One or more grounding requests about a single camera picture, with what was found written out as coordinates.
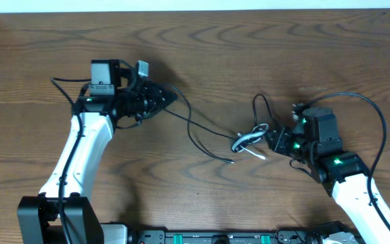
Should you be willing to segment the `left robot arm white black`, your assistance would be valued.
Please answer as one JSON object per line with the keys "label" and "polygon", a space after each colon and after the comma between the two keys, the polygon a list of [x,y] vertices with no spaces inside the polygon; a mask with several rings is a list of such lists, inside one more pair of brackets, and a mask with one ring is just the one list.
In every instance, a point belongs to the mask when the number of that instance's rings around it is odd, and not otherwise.
{"label": "left robot arm white black", "polygon": [[122,117],[140,125],[177,94],[151,81],[117,89],[86,83],[71,102],[70,133],[52,174],[35,197],[22,197],[17,216],[24,243],[129,243],[130,230],[102,224],[90,198],[104,151]]}

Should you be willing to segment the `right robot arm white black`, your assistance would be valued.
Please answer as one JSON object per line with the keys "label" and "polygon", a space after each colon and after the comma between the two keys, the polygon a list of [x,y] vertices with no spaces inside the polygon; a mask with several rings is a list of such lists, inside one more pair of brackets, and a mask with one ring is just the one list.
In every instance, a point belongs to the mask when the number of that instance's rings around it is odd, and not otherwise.
{"label": "right robot arm white black", "polygon": [[390,208],[362,158],[343,149],[335,122],[304,121],[293,129],[269,129],[265,137],[275,153],[307,166],[301,171],[323,186],[365,243],[390,243]]}

